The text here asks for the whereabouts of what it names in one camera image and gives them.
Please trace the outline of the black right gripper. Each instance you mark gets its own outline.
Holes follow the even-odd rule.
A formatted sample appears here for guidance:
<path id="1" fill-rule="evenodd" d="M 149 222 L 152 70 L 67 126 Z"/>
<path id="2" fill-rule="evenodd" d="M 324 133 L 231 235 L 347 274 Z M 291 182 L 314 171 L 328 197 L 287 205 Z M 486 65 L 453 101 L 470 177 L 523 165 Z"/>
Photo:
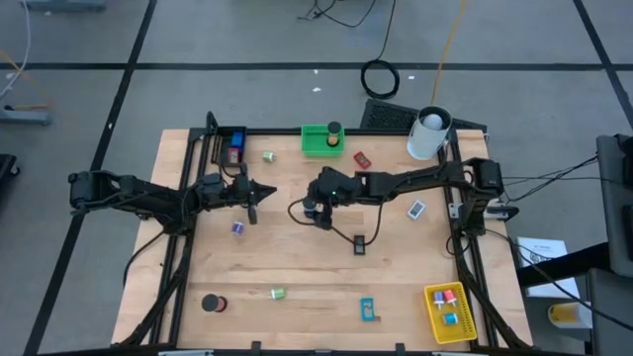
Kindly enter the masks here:
<path id="1" fill-rule="evenodd" d="M 324 166 L 308 187 L 308 197 L 317 204 L 324 204 L 316 213 L 316 226 L 323 230 L 332 229 L 332 206 L 355 204 L 362 191 L 362 181 L 347 176 L 340 171 Z"/>

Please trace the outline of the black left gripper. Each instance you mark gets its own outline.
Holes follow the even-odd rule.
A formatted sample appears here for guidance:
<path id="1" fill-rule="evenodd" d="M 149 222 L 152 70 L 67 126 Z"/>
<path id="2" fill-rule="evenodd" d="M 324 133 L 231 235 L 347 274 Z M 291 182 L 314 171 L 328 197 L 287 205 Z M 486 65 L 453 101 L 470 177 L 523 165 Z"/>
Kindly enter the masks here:
<path id="1" fill-rule="evenodd" d="M 221 173 L 206 175 L 197 182 L 197 212 L 241 206 L 247 210 L 249 223 L 257 224 L 256 200 L 264 200 L 275 192 L 274 186 L 250 180 L 246 164 L 240 163 L 230 184 Z"/>

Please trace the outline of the red sand hourglass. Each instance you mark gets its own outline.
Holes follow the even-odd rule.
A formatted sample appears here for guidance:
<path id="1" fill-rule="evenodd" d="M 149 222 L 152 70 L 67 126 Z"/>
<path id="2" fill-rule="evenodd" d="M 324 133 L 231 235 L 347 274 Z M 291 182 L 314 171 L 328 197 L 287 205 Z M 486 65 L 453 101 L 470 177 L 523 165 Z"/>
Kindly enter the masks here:
<path id="1" fill-rule="evenodd" d="M 223 312 L 227 307 L 227 299 L 215 294 L 207 294 L 203 297 L 202 309 L 205 312 Z"/>

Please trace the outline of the black plastic basket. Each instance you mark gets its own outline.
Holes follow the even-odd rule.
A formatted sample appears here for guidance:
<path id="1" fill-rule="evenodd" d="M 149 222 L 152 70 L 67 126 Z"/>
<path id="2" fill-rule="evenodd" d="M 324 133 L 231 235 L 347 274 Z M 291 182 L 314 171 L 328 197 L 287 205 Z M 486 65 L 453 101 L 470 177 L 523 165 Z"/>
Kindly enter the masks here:
<path id="1" fill-rule="evenodd" d="M 245 151 L 245 143 L 241 153 L 241 162 L 236 166 L 229 166 L 226 163 L 226 151 L 230 147 L 230 140 L 234 131 L 245 132 L 246 141 L 246 127 L 218 127 L 216 130 L 215 140 L 212 149 L 212 163 L 220 164 L 223 167 L 238 167 L 243 161 L 243 154 Z"/>

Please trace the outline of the green plastic basket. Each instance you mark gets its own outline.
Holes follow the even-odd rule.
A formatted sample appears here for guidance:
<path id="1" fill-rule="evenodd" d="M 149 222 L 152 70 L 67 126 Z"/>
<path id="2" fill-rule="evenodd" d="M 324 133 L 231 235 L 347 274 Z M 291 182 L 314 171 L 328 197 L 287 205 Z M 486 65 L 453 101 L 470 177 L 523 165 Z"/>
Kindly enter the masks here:
<path id="1" fill-rule="evenodd" d="M 345 150 L 345 127 L 342 126 L 338 146 L 328 146 L 327 136 L 327 125 L 303 125 L 301 127 L 302 153 L 307 157 L 341 156 Z"/>

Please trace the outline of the black perforated floor mat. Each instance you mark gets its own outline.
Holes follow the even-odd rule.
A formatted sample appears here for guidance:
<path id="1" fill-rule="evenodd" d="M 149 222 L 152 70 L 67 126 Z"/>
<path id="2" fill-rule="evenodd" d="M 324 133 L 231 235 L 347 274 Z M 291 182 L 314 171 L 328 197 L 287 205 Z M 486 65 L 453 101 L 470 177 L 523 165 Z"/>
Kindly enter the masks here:
<path id="1" fill-rule="evenodd" d="M 362 130 L 408 131 L 417 118 L 419 109 L 368 99 L 362 116 Z"/>

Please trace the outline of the white paper cup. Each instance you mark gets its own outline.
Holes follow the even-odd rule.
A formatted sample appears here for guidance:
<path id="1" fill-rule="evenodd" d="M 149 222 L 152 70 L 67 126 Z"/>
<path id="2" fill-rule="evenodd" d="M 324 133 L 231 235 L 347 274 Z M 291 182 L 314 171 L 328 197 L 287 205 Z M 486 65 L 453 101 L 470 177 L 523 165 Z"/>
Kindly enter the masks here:
<path id="1" fill-rule="evenodd" d="M 407 138 L 407 152 L 416 160 L 432 158 L 443 145 L 452 127 L 451 114 L 442 107 L 429 106 L 419 111 Z"/>

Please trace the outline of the yellow plastic basket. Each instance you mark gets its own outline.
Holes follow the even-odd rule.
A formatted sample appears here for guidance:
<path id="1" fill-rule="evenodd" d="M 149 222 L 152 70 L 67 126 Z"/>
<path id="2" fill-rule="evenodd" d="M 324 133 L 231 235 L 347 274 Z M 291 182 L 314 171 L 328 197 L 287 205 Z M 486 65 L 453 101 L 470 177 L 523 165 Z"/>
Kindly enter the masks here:
<path id="1" fill-rule="evenodd" d="M 444 300 L 444 305 L 439 310 L 432 301 L 432 293 L 448 289 L 452 290 L 457 298 L 456 306 L 453 307 Z M 423 295 L 431 330 L 438 344 L 473 341 L 478 338 L 470 305 L 461 282 L 425 286 Z M 441 315 L 446 312 L 455 312 L 459 317 L 459 323 L 450 326 L 444 325 Z"/>

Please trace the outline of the white paper booklet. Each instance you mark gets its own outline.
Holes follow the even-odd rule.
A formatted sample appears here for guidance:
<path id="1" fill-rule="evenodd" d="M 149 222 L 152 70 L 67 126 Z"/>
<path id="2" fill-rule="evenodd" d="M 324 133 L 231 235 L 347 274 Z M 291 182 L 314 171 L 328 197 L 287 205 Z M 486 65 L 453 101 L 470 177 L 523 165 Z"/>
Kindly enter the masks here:
<path id="1" fill-rule="evenodd" d="M 521 267 L 529 267 L 531 264 L 568 254 L 566 243 L 563 240 L 518 237 L 516 243 L 519 245 L 517 250 L 520 253 L 518 261 Z M 525 294 L 528 298 L 570 299 L 552 283 L 526 288 Z"/>

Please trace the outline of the black beam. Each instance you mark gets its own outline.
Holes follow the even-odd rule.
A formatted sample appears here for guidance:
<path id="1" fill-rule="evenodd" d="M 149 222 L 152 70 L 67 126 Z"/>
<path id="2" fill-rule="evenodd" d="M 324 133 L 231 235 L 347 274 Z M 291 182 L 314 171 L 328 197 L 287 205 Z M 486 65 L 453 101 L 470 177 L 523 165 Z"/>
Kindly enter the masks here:
<path id="1" fill-rule="evenodd" d="M 610 271 L 608 243 L 603 242 L 571 254 L 517 270 L 521 287 L 532 287 L 586 274 L 590 269 Z"/>

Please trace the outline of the grey metal floor base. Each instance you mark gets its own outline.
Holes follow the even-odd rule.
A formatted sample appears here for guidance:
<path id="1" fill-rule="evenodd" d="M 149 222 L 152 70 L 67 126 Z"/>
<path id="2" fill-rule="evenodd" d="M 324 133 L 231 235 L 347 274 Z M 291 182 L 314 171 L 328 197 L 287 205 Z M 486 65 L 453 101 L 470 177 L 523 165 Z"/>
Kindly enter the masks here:
<path id="1" fill-rule="evenodd" d="M 15 110 L 9 106 L 0 108 L 0 123 L 48 126 L 51 122 L 48 111 Z"/>

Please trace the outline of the black floor object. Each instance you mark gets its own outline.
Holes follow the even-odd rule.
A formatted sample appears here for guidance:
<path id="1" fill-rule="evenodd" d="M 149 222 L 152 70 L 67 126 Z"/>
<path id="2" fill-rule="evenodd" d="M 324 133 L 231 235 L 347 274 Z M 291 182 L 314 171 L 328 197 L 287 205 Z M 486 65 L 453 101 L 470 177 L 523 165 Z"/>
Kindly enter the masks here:
<path id="1" fill-rule="evenodd" d="M 0 192 L 19 174 L 21 169 L 17 163 L 17 157 L 12 154 L 0 153 Z"/>

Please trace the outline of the yellow and white roll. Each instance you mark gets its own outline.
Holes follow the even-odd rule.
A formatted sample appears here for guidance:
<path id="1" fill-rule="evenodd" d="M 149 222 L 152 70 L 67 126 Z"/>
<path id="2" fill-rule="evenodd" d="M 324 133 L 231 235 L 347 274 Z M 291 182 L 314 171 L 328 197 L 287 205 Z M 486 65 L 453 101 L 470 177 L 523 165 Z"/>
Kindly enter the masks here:
<path id="1" fill-rule="evenodd" d="M 581 303 L 554 304 L 547 310 L 550 322 L 559 328 L 592 329 L 592 313 Z"/>

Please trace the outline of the grey metal floor bar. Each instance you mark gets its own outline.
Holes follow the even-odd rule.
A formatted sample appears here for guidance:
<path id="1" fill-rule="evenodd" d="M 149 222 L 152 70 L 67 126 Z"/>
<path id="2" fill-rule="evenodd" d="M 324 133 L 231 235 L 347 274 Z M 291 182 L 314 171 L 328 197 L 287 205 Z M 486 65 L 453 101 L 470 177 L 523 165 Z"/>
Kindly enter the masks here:
<path id="1" fill-rule="evenodd" d="M 106 0 L 17 0 L 24 8 L 38 12 L 101 12 Z"/>

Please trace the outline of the grey metal cabinet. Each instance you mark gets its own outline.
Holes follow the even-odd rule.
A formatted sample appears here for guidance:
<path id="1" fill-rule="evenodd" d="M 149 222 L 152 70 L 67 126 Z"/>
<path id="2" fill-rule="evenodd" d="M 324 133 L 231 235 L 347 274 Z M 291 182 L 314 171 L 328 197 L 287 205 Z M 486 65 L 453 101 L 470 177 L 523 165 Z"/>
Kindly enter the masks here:
<path id="1" fill-rule="evenodd" d="M 631 328 L 595 314 L 593 355 L 633 356 L 633 135 L 602 135 L 596 143 L 608 266 L 589 271 L 589 297 L 597 310 Z"/>

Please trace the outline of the black aluminium table frame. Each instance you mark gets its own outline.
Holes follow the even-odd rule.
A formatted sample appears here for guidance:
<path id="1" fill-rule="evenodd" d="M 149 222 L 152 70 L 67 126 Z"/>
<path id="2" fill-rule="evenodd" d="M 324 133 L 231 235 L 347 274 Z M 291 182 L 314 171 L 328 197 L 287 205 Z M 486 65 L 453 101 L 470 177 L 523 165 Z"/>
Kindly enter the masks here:
<path id="1" fill-rule="evenodd" d="M 264 151 L 276 160 L 264 162 Z M 183 307 L 165 309 L 160 341 L 216 353 L 258 342 L 266 354 L 310 356 L 436 348 L 423 290 L 458 277 L 446 250 L 443 190 L 402 195 L 383 209 L 338 209 L 326 232 L 302 223 L 300 201 L 322 161 L 302 154 L 298 130 L 251 130 L 245 159 L 250 176 L 277 191 L 243 235 L 230 231 L 246 217 L 241 208 L 200 215 Z M 407 216 L 415 200 L 426 205 L 417 221 Z M 364 255 L 354 254 L 355 235 L 365 236 Z M 283 300 L 271 299 L 277 287 L 286 290 Z M 204 311 L 207 294 L 225 297 L 226 309 Z M 365 297 L 374 299 L 376 321 L 361 319 Z"/>

